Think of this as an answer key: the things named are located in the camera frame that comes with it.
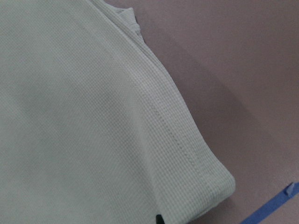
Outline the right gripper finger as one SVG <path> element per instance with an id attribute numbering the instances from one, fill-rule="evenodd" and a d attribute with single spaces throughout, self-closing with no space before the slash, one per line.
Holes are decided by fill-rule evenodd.
<path id="1" fill-rule="evenodd" d="M 156 224 L 164 224 L 164 219 L 161 214 L 156 215 Z"/>

